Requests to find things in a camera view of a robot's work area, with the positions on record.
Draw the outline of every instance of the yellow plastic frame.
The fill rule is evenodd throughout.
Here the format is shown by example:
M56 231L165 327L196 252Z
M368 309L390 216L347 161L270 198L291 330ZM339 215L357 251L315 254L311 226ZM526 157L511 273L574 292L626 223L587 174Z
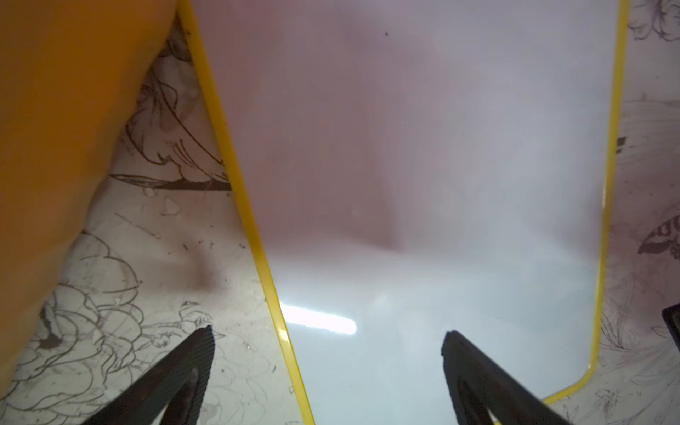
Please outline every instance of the yellow plastic frame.
M629 0L619 0L619 19L616 36L616 51L614 58L614 73L613 73L613 87L611 97L611 115L609 117L609 145L607 152L607 165L605 173L605 190L602 196L602 235L600 237L600 261L597 272L597 289L595 296L595 318L592 336L592 349L590 353L590 363L585 375L574 385L547 397L544 402L547 404L554 403L561 398L580 390L590 380L595 372L595 366L598 361L598 349L600 345L600 319L602 315L602 298L605 289L605 273L607 268L607 249L609 247L609 224L611 219L611 206L613 198L614 185L614 169L615 169L615 153L616 153L616 139L618 136L619 127L619 111L621 109L622 86L624 80L624 63L626 55L626 29L628 26L628 8ZM253 259L255 260L255 267L257 268L262 283L262 289L265 292L267 305L271 319L274 322L276 334L279 337L281 350L284 354L284 360L288 367L290 380L292 382L300 411L302 413L305 425L314 425L314 417L311 413L309 400L307 399L307 392L302 381L300 369L298 368L297 360L295 359L295 351L290 343L288 337L288 329L284 321L284 315L281 312L279 305L279 297L276 294L276 287L271 277L267 257L265 256L265 249L262 246L260 235L255 223L250 200L245 190L243 183L243 176L236 157L236 151L229 135L226 118L222 110L222 104L217 94L217 88L208 65L207 56L203 48L203 41L199 33L198 22L191 5L191 0L179 0L178 13L180 20L184 27L184 35L186 36L189 50L193 58L196 73L199 78L199 84L203 91L203 98L208 110L208 115L212 123L215 135L220 145L220 151L224 159L224 166L229 175L231 186L233 188L234 199L236 206L241 215L241 221L245 233L250 242L250 249L252 250Z

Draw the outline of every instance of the white plastic board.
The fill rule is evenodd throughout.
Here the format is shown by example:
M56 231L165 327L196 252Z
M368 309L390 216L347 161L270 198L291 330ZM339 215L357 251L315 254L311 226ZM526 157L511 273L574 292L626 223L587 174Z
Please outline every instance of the white plastic board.
M316 424L451 424L459 330L591 356L618 0L195 0Z

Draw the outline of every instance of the stain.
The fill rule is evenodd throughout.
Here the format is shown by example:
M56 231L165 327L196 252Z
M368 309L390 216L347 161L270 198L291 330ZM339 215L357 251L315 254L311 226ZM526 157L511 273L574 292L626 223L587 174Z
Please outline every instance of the stain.
M52 323L47 318L45 307L43 307L42 310L40 310L40 320L43 322L43 325L47 328L47 331L49 333L46 338L40 340L38 347L42 348L43 350L51 350L52 348L57 348L59 345L61 345L63 340L52 332Z
M624 145L626 144L626 138L625 137L619 137L616 139L616 153L620 154L621 151L624 149Z
M602 409L607 419L611 418L614 414L614 408L618 402L618 395L610 390L603 388L598 390L595 395L599 398L594 404Z

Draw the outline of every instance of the black object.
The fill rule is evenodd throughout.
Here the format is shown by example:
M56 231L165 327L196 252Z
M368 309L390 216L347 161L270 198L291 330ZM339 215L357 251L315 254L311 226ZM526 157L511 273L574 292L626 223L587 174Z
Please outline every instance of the black object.
M489 411L503 425L569 425L460 333L446 334L441 355L459 425L493 425Z
M83 425L195 425L215 354L212 328L196 329Z
M680 350L680 304L673 305L667 309L661 311L661 316L666 322L666 327L670 331L675 345Z

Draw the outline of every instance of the orange cloth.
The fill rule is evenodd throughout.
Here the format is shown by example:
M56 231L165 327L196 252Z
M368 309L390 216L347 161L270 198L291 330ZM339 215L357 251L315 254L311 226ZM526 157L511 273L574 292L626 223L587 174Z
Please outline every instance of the orange cloth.
M0 395L174 13L173 0L0 1Z

